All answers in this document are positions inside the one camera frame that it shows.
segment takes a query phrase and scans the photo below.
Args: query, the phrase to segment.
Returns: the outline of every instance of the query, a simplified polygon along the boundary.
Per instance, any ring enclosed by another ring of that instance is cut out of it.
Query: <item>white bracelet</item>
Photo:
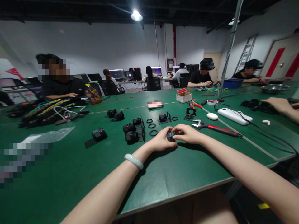
[[[129,160],[131,163],[133,163],[135,166],[137,166],[140,170],[143,169],[143,163],[136,157],[132,156],[131,154],[126,154],[125,159]]]

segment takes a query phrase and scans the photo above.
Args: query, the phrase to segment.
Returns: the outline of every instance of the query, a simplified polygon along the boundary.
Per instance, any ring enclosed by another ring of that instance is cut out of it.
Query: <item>small cardboard box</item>
[[[191,101],[193,98],[193,94],[187,92],[186,89],[180,89],[178,90],[178,94],[177,94],[177,101],[180,103],[186,103]]]

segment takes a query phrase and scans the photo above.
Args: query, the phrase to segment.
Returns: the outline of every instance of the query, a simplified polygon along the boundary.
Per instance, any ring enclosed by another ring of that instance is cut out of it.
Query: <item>black rubber ring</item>
[[[149,124],[149,128],[150,128],[150,129],[154,128],[155,126],[156,126],[155,123],[151,123],[151,124]]]
[[[152,130],[152,131],[149,133],[150,136],[156,136],[157,134],[158,134],[158,131],[157,131],[157,130]]]

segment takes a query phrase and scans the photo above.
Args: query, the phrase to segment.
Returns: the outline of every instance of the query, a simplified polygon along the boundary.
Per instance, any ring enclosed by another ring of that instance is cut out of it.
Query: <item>tape roll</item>
[[[212,106],[214,106],[215,104],[217,104],[218,103],[218,101],[217,100],[208,100],[208,105],[212,105]]]

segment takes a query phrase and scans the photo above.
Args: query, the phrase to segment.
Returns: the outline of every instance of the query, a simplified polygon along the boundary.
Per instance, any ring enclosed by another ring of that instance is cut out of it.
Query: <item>o-ring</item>
[[[156,126],[155,123],[151,123],[151,124],[149,124],[149,128],[150,128],[150,129],[154,128],[155,126]]]
[[[152,130],[152,131],[149,133],[150,136],[156,136],[157,134],[158,134],[158,131],[157,131],[157,130]]]

